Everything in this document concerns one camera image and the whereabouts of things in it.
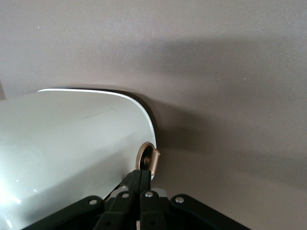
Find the metal screw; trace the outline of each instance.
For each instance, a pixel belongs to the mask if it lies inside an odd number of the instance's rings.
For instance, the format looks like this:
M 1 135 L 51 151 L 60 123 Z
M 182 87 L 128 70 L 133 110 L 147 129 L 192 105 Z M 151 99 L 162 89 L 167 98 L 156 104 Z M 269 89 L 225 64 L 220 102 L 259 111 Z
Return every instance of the metal screw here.
M 146 197 L 152 197 L 152 196 L 153 196 L 153 193 L 152 193 L 152 192 L 147 192 L 147 193 L 145 193 L 145 196 L 146 196 Z
M 91 200 L 90 202 L 88 202 L 90 205 L 95 205 L 97 203 L 97 200 Z
M 122 198 L 127 198 L 127 197 L 129 197 L 129 193 L 124 193 L 121 197 Z
M 180 196 L 176 197 L 175 201 L 179 204 L 183 203 L 184 202 L 184 199 Z

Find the white cylindrical object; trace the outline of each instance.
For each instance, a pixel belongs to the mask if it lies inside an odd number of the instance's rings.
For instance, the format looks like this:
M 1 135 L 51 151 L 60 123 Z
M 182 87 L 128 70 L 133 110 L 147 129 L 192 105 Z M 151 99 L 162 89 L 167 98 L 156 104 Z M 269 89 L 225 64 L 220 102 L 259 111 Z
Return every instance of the white cylindrical object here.
M 0 229 L 22 229 L 135 169 L 151 120 L 114 92 L 48 89 L 0 101 Z

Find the white glossy casing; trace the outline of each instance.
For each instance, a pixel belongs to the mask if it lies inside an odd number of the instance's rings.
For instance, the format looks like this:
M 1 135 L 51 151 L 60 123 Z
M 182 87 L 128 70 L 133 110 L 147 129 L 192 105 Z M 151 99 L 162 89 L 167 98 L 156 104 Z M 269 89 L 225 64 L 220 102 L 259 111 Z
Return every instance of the white glossy casing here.
M 0 101 L 0 229 L 18 230 L 86 196 L 107 196 L 156 146 L 125 95 L 47 89 Z

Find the white highlight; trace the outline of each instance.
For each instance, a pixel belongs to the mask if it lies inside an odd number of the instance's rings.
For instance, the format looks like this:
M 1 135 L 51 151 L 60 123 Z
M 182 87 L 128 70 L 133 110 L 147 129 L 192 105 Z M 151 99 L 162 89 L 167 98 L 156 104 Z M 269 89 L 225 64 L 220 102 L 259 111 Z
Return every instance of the white highlight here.
M 11 229 L 11 228 L 13 227 L 13 225 L 12 225 L 12 223 L 10 222 L 10 220 L 7 219 L 6 222 L 8 223 L 8 225 L 9 225 L 9 227 L 10 227 L 10 229 Z
M 15 201 L 17 204 L 20 204 L 20 203 L 21 203 L 21 200 L 18 199 L 18 198 L 16 198 L 16 197 L 14 197 L 13 195 L 10 196 L 10 199 L 11 199 L 12 201 Z

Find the gray wall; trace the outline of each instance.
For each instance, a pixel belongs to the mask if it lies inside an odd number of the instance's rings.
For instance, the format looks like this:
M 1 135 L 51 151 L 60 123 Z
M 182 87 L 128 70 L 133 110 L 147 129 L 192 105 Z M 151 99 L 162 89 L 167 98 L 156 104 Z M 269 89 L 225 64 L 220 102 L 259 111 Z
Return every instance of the gray wall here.
M 0 99 L 132 92 L 156 122 L 154 186 L 254 230 L 303 230 L 306 12 L 304 0 L 2 0 Z

